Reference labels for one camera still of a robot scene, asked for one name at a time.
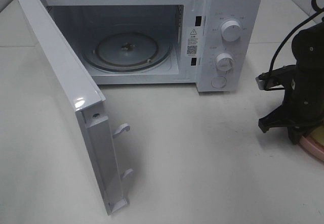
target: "control panel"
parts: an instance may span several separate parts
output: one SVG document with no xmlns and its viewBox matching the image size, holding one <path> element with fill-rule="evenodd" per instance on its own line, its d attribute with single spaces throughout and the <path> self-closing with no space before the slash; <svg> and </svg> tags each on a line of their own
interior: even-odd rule
<svg viewBox="0 0 324 224">
<path fill-rule="evenodd" d="M 260 0 L 212 0 L 199 65 L 199 92 L 234 91 L 249 46 Z"/>
</svg>

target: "white microwave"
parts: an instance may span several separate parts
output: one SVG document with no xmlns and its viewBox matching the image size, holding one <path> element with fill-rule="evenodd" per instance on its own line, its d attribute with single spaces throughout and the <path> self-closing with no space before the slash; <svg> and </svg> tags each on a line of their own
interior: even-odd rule
<svg viewBox="0 0 324 224">
<path fill-rule="evenodd" d="M 98 84 L 233 91 L 260 0 L 18 0 L 58 103 L 82 134 L 108 214 L 127 204 Z"/>
</svg>

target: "microwave door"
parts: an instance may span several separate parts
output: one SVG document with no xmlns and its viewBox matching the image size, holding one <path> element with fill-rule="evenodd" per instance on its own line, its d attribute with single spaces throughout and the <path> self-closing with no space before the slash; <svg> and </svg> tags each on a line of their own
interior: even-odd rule
<svg viewBox="0 0 324 224">
<path fill-rule="evenodd" d="M 36 48 L 47 67 L 54 98 L 64 111 L 71 131 L 80 135 L 86 145 L 101 196 L 108 214 L 127 204 L 118 171 L 109 118 L 103 102 L 105 97 L 64 38 L 40 0 L 18 0 L 36 40 Z"/>
</svg>

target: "timer knob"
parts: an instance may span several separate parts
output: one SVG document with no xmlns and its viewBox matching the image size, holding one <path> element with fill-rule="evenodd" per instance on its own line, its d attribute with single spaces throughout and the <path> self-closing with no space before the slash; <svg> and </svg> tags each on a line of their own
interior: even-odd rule
<svg viewBox="0 0 324 224">
<path fill-rule="evenodd" d="M 216 67 L 220 71 L 229 71 L 232 68 L 233 58 L 228 53 L 221 53 L 216 57 Z"/>
<path fill-rule="evenodd" d="M 221 27 L 221 33 L 224 40 L 233 42 L 241 37 L 242 27 L 236 20 L 229 20 Z"/>
</svg>

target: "warning label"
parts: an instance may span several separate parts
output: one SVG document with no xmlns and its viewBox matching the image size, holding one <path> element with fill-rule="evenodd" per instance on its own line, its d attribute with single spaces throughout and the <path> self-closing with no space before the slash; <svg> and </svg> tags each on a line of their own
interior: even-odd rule
<svg viewBox="0 0 324 224">
<path fill-rule="evenodd" d="M 189 27 L 187 29 L 187 56 L 197 56 L 199 54 L 199 41 L 202 37 L 200 27 Z"/>
</svg>

